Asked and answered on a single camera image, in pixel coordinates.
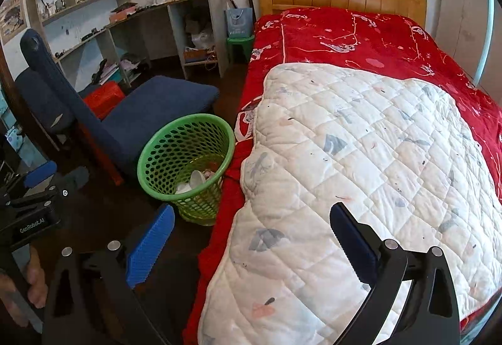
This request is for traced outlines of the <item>person left hand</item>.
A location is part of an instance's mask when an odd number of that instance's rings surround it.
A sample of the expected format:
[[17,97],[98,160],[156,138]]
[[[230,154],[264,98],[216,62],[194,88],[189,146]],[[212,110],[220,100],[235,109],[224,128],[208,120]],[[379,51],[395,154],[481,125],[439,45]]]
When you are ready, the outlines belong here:
[[1,253],[1,302],[18,326],[43,331],[47,295],[45,273],[33,246]]

